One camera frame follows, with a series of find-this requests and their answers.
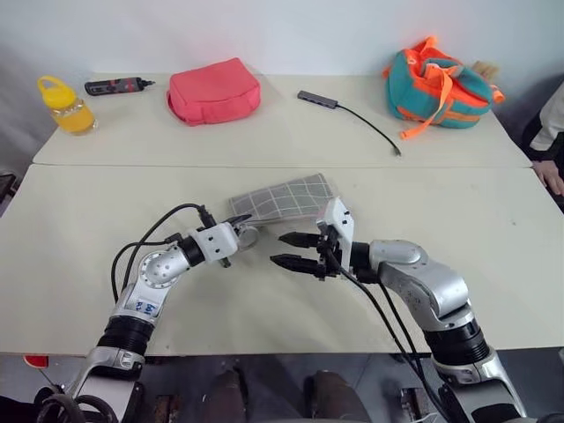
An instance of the floor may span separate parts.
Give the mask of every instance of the floor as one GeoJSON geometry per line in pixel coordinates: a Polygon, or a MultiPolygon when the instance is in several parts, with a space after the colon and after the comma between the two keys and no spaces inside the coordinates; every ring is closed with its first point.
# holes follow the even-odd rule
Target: floor
{"type": "MultiPolygon", "coordinates": [[[[558,349],[520,350],[500,353],[525,407],[531,416],[564,411],[564,366],[558,349]]],[[[82,359],[51,357],[45,371],[55,383],[68,384],[82,359]]],[[[439,380],[425,360],[430,382],[439,380]]],[[[141,382],[146,388],[143,417],[152,421],[156,395],[181,396],[179,422],[195,421],[202,396],[212,377],[225,368],[242,369],[249,383],[251,421],[299,417],[303,410],[302,384],[318,369],[341,374],[359,393],[374,423],[409,421],[398,405],[400,388],[419,386],[411,370],[387,354],[287,354],[183,357],[164,359],[145,367],[141,382]]],[[[19,356],[0,356],[0,395],[32,401],[47,381],[19,356]]]]}

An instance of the red pouch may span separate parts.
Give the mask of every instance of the red pouch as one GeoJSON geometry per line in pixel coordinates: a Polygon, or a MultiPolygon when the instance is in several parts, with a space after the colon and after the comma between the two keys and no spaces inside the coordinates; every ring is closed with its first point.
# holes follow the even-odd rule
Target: red pouch
{"type": "Polygon", "coordinates": [[[261,102],[261,86],[241,60],[211,64],[170,77],[168,106],[189,126],[250,115],[261,102]]]}

